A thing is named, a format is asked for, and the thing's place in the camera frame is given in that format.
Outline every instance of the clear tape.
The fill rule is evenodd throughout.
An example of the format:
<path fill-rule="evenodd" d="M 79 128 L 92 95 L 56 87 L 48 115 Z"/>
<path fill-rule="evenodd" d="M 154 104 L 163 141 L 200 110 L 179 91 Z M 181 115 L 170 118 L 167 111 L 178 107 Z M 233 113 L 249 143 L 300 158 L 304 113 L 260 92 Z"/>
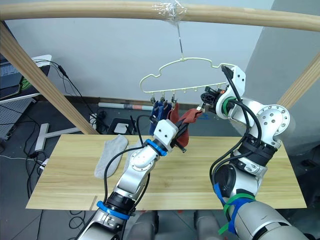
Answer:
<path fill-rule="evenodd" d="M 172 2 L 160 2 L 152 6 L 159 15 L 174 26 L 177 26 L 180 20 L 186 15 L 188 9 L 181 5 L 178 0 Z"/>

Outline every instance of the blue sock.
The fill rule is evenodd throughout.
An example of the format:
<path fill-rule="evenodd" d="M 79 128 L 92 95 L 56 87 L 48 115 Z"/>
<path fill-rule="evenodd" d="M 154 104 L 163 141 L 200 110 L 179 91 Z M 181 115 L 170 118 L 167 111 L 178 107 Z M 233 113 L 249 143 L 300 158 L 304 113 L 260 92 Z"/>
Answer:
<path fill-rule="evenodd" d="M 152 111 L 151 111 L 151 116 L 155 116 L 156 118 L 158 118 L 159 115 L 159 107 L 162 106 L 163 103 L 156 101 L 153 105 Z M 156 125 L 151 123 L 150 124 L 150 129 L 149 129 L 149 135 L 153 136 L 154 135 L 154 131 L 156 129 Z"/>
<path fill-rule="evenodd" d="M 159 107 L 158 121 L 167 119 L 168 113 L 172 109 L 172 105 L 168 103 L 166 106 Z"/>

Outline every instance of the hanger hook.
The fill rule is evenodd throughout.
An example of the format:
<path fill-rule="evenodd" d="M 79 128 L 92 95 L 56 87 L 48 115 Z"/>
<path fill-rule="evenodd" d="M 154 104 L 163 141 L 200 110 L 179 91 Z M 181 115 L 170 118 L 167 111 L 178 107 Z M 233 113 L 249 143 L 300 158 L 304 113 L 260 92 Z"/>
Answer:
<path fill-rule="evenodd" d="M 177 102 L 177 100 L 176 100 L 176 98 L 175 98 L 175 91 L 172 91 L 172 98 L 171 98 L 171 102 L 173 103 L 173 104 L 175 104 L 176 102 Z"/>
<path fill-rule="evenodd" d="M 165 92 L 163 91 L 162 97 L 160 98 L 160 102 L 164 102 L 164 101 L 166 101 L 166 99 L 165 99 Z"/>
<path fill-rule="evenodd" d="M 154 104 L 155 104 L 155 102 L 156 102 L 156 99 L 155 99 L 155 93 L 154 93 L 154 92 L 152 92 L 152 93 L 151 93 L 150 101 L 151 101 L 151 103 L 152 103 L 153 105 L 154 105 Z"/>

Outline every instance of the electrical cable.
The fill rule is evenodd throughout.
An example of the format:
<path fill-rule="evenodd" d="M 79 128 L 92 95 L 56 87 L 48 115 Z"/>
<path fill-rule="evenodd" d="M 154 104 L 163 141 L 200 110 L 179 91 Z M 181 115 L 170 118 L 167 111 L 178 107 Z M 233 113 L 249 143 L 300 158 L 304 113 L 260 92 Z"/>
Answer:
<path fill-rule="evenodd" d="M 141 132 L 140 132 L 140 128 L 139 128 L 139 119 L 140 119 L 141 117 L 150 118 L 150 116 L 149 116 L 149 115 L 142 114 L 142 115 L 139 115 L 139 116 L 137 117 L 137 119 L 136 119 L 136 130 L 137 130 L 138 135 L 139 135 L 140 143 L 141 143 L 141 145 L 143 145 L 144 142 L 142 141 Z"/>
<path fill-rule="evenodd" d="M 233 160 L 233 159 L 237 159 L 237 158 L 243 158 L 243 157 L 247 157 L 249 156 L 250 154 L 252 154 L 252 151 L 248 151 L 247 153 L 245 154 L 241 154 L 241 155 L 238 155 L 238 156 L 234 156 L 234 157 L 230 157 L 230 158 L 227 158 L 225 160 L 223 160 L 226 156 L 228 156 L 229 154 L 231 154 L 247 137 L 248 133 L 249 133 L 249 130 L 250 130 L 250 122 L 249 122 L 249 118 L 248 118 L 248 114 L 249 113 L 251 115 L 251 117 L 253 118 L 257 128 L 258 128 L 258 136 L 257 136 L 257 141 L 256 141 L 256 148 L 259 147 L 260 145 L 260 142 L 261 142 L 261 135 L 262 135 L 262 131 L 261 131 L 261 126 L 260 126 L 260 123 L 258 121 L 258 118 L 257 116 L 250 110 L 250 108 L 248 108 L 246 105 L 244 105 L 242 103 L 242 99 L 238 93 L 238 90 L 235 86 L 235 84 L 233 83 L 232 81 L 232 78 L 233 76 L 231 76 L 231 72 L 228 70 L 229 68 L 227 68 L 226 66 L 221 66 L 221 69 L 222 71 L 224 72 L 228 82 L 229 82 L 229 85 L 231 86 L 233 92 L 234 92 L 234 95 L 237 99 L 237 101 L 235 100 L 230 100 L 230 102 L 238 105 L 241 107 L 242 111 L 243 111 L 243 115 L 244 115 L 244 118 L 245 118 L 245 123 L 246 123 L 246 129 L 245 129 L 245 133 L 244 135 L 242 136 L 242 138 L 231 148 L 229 149 L 223 156 L 219 157 L 215 162 L 212 163 L 212 165 L 210 166 L 210 169 L 209 169 L 209 178 L 210 178 L 210 181 L 212 183 L 212 185 L 215 184 L 215 180 L 214 180 L 214 175 L 216 174 L 217 170 L 219 169 L 219 167 L 221 167 L 224 163 L 230 161 L 230 160 Z"/>
<path fill-rule="evenodd" d="M 140 142 L 141 142 L 141 146 L 140 147 L 134 147 L 134 148 L 130 148 L 130 149 L 126 149 L 120 153 L 118 153 L 117 155 L 115 155 L 111 160 L 110 162 L 107 164 L 107 166 L 105 167 L 105 170 L 104 170 L 104 175 L 103 175 L 103 180 L 104 180 L 104 200 L 103 200 L 103 203 L 106 204 L 107 203 L 107 199 L 108 199 L 108 186 L 107 186 L 107 172 L 108 172 L 108 168 L 109 166 L 111 165 L 111 163 L 120 155 L 126 153 L 126 152 L 129 152 L 129 151 L 132 151 L 132 150 L 139 150 L 139 149 L 142 149 L 144 147 L 144 142 L 142 140 L 142 137 L 141 137 L 141 132 L 140 132 L 140 128 L 139 128 L 139 119 L 141 117 L 150 117 L 149 115 L 139 115 L 136 119 L 136 128 L 137 128 L 137 132 L 138 132 L 138 135 L 139 135 L 139 139 L 140 139 Z M 147 187 L 148 187 L 148 184 L 149 184 L 149 179 L 150 179 L 150 173 L 148 174 L 148 178 L 147 178 L 147 181 L 146 181 L 146 184 L 144 186 L 144 189 L 142 191 L 143 194 L 145 194 L 146 190 L 147 190 Z"/>
<path fill-rule="evenodd" d="M 138 198 L 137 201 L 134 203 L 133 209 L 135 209 L 136 206 L 140 203 L 142 197 L 144 196 L 144 194 L 145 194 L 145 192 L 146 192 L 146 190 L 147 190 L 147 188 L 148 188 L 149 181 L 150 181 L 150 172 L 149 172 L 149 174 L 148 174 L 148 176 L 147 176 L 147 179 L 146 179 L 146 182 L 145 182 L 145 186 L 144 186 L 144 188 L 143 188 L 143 190 L 142 190 L 139 198 Z"/>
<path fill-rule="evenodd" d="M 127 221 L 128 220 L 124 220 L 124 222 L 123 222 L 122 230 L 121 230 L 121 233 L 120 233 L 120 240 L 124 239 L 124 234 L 125 234 L 125 228 L 126 228 L 126 225 L 127 225 Z"/>
<path fill-rule="evenodd" d="M 259 123 L 259 120 L 258 120 L 257 116 L 251 111 L 251 109 L 250 109 L 249 107 L 247 107 L 246 105 L 244 105 L 242 102 L 239 102 L 239 101 L 236 101 L 236 100 L 230 100 L 230 102 L 231 102 L 231 103 L 234 103 L 234 104 L 236 104 L 236 105 L 241 106 L 241 107 L 242 107 L 243 109 L 245 109 L 245 111 L 247 111 L 247 112 L 250 114 L 250 116 L 253 118 L 254 123 L 256 124 L 257 129 L 258 129 L 257 140 L 256 140 L 256 144 L 255 144 L 255 147 L 258 148 L 258 147 L 260 146 L 260 142 L 261 142 L 262 129 L 261 129 L 261 125 L 260 125 L 260 123 Z M 229 157 L 229 158 L 227 158 L 227 159 L 225 159 L 225 160 L 222 160 L 222 161 L 216 160 L 216 161 L 211 165 L 211 167 L 210 167 L 210 173 L 211 173 L 211 175 L 210 175 L 210 180 L 211 180 L 212 185 L 215 184 L 214 177 L 212 177 L 212 176 L 214 176 L 214 175 L 217 173 L 217 170 L 218 170 L 224 163 L 229 162 L 229 161 L 234 160 L 234 159 L 244 158 L 244 157 L 247 157 L 247 156 L 249 156 L 249 155 L 251 155 L 251 154 L 252 154 L 252 151 L 248 151 L 248 152 L 246 152 L 246 153 L 244 153 L 244 154 L 240 154 L 240 155 L 237 155 L 237 156 L 232 156 L 232 157 Z"/>
<path fill-rule="evenodd" d="M 81 214 L 82 212 L 83 212 L 83 217 L 81 217 L 81 216 L 75 216 L 75 215 Z M 85 222 L 86 211 L 79 211 L 79 212 L 77 212 L 77 213 L 73 213 L 72 210 L 69 210 L 69 213 L 74 216 L 74 217 L 72 217 L 72 218 L 70 219 L 70 221 L 69 221 L 69 228 L 71 228 L 71 229 L 77 229 L 77 228 L 79 228 L 79 227 L 81 226 L 81 224 L 83 224 L 83 226 L 86 225 L 86 222 Z M 71 226 L 72 221 L 75 220 L 75 219 L 80 219 L 81 222 L 80 222 L 78 225 L 76 225 L 76 226 Z"/>
<path fill-rule="evenodd" d="M 30 153 L 28 154 L 28 153 L 26 152 L 27 142 L 28 142 L 28 140 L 32 137 L 32 135 L 34 134 L 35 129 L 36 129 L 36 126 L 38 126 L 38 127 L 39 127 L 39 130 L 40 130 L 40 125 L 39 125 L 39 123 L 37 123 L 37 121 L 35 121 L 32 117 L 30 117 L 28 114 L 26 114 L 26 113 L 24 113 L 24 112 L 16 111 L 16 110 L 14 110 L 14 109 L 12 109 L 12 108 L 10 108 L 10 107 L 3 106 L 3 105 L 0 105 L 0 107 L 5 108 L 5 109 L 8 109 L 8 110 L 11 110 L 11 111 L 16 112 L 16 113 L 19 113 L 19 114 L 21 114 L 21 115 L 25 115 L 25 116 L 27 116 L 32 122 L 35 123 L 35 126 L 33 127 L 32 133 L 29 135 L 29 137 L 27 138 L 27 140 L 24 142 L 24 146 L 23 146 L 23 152 L 27 155 L 27 157 L 29 157 L 29 154 L 30 154 Z"/>
<path fill-rule="evenodd" d="M 19 121 L 19 122 L 9 122 L 9 123 L 0 123 L 1 125 L 11 125 L 11 124 L 23 124 L 23 123 L 35 123 L 34 121 Z"/>
<path fill-rule="evenodd" d="M 256 143 L 255 143 L 255 147 L 258 148 L 260 146 L 260 141 L 261 141 L 261 137 L 262 137 L 262 129 L 261 129 L 261 125 L 260 125 L 260 122 L 259 122 L 257 116 L 254 114 L 254 112 L 248 106 L 244 105 L 242 102 L 238 102 L 235 100 L 230 100 L 230 102 L 245 109 L 245 111 L 247 111 L 248 114 L 253 118 L 253 121 L 254 121 L 254 123 L 257 127 L 257 130 L 258 130 L 258 135 L 257 135 Z"/>
<path fill-rule="evenodd" d="M 26 160 L 25 157 L 10 157 L 10 156 L 5 156 L 5 155 L 0 155 L 0 157 L 6 158 L 6 159 L 11 159 L 11 160 L 16 160 L 16 159 Z"/>
<path fill-rule="evenodd" d="M 86 107 L 88 108 L 88 110 L 91 112 L 90 115 L 91 115 L 93 118 L 96 119 L 96 121 L 97 121 L 97 124 L 96 124 L 96 125 L 97 125 L 97 129 L 96 129 L 96 130 L 97 130 L 100 134 L 102 134 L 104 131 L 107 131 L 108 128 L 109 128 L 109 126 L 106 125 L 102 119 L 94 116 L 94 114 L 95 114 L 94 111 L 93 111 L 92 108 L 89 106 L 89 104 L 86 102 L 86 100 L 84 99 L 84 97 L 82 96 L 82 94 L 81 94 L 81 92 L 78 90 L 78 88 L 74 85 L 74 83 L 73 83 L 73 82 L 71 81 L 71 79 L 68 77 L 68 75 L 67 75 L 66 71 L 64 70 L 64 68 L 63 68 L 61 65 L 59 65 L 58 63 L 54 62 L 54 61 L 49 61 L 49 60 L 45 60 L 45 59 L 38 59 L 38 60 L 40 60 L 40 61 L 37 61 L 37 59 L 35 59 L 35 60 L 33 60 L 33 61 L 34 61 L 35 63 L 41 63 L 41 62 L 53 63 L 53 65 L 48 64 L 48 65 L 43 65 L 42 67 L 44 67 L 44 66 L 54 67 L 54 69 L 56 70 L 58 76 L 62 79 L 62 83 L 63 83 L 65 92 L 66 92 L 67 94 L 69 94 L 69 95 L 72 96 L 71 93 L 67 92 L 67 88 L 66 88 L 66 85 L 65 85 L 65 78 L 64 78 L 64 77 L 66 77 L 66 79 L 68 80 L 68 82 L 69 82 L 69 84 L 70 84 L 70 86 L 71 86 L 71 89 L 72 89 L 74 95 L 75 95 L 76 97 L 78 97 L 77 94 L 76 94 L 76 92 L 75 92 L 75 90 L 76 90 L 76 91 L 78 92 L 78 94 L 80 95 L 81 101 L 86 105 Z"/>
<path fill-rule="evenodd" d="M 42 220 L 42 215 L 44 214 L 44 209 L 43 210 L 41 210 L 41 214 L 40 214 L 40 220 L 39 220 L 39 226 L 38 226 L 38 232 L 37 232 L 37 234 L 36 234 L 36 240 L 38 240 L 39 239 L 39 234 L 40 234 L 40 226 L 41 226 L 41 220 Z"/>
<path fill-rule="evenodd" d="M 107 203 L 107 198 L 108 198 L 108 186 L 107 186 L 107 172 L 108 172 L 108 168 L 110 167 L 110 165 L 112 164 L 112 162 L 119 157 L 120 155 L 132 151 L 132 150 L 139 150 L 142 149 L 144 146 L 139 146 L 139 147 L 133 147 L 133 148 L 129 148 L 126 150 L 123 150 L 121 152 L 119 152 L 118 154 L 116 154 L 113 158 L 111 158 L 111 160 L 109 161 L 109 163 L 106 165 L 105 170 L 104 170 L 104 175 L 103 175 L 103 181 L 104 181 L 104 200 L 103 203 L 106 204 Z"/>

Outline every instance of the white wall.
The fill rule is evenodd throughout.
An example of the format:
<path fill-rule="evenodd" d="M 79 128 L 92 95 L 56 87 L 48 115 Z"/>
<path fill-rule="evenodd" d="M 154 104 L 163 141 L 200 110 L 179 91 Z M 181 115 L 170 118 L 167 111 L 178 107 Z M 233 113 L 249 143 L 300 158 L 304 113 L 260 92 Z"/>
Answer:
<path fill-rule="evenodd" d="M 2 4 L 13 2 L 19 1 L 1 1 Z M 273 0 L 202 0 L 193 3 L 270 9 Z M 64 67 L 84 96 L 149 100 L 150 95 L 139 88 L 140 79 L 149 73 L 157 73 L 160 66 L 181 57 L 177 28 L 161 20 L 54 18 L 9 20 L 6 23 L 31 57 L 51 54 L 52 60 Z M 209 58 L 215 64 L 233 63 L 243 70 L 261 31 L 262 27 L 257 26 L 180 24 L 186 57 Z M 65 92 L 56 72 L 51 71 L 49 78 Z M 194 61 L 173 65 L 161 79 L 151 79 L 144 87 L 159 90 L 222 81 L 225 77 L 220 69 L 210 69 L 208 64 Z M 183 103 L 198 103 L 200 93 L 178 92 L 176 97 Z"/>
<path fill-rule="evenodd" d="M 320 1 L 275 0 L 272 9 L 320 15 Z M 319 51 L 319 32 L 264 28 L 246 69 L 245 95 L 276 103 Z M 320 144 L 319 94 L 318 79 L 290 109 L 296 128 L 284 145 L 291 155 Z"/>

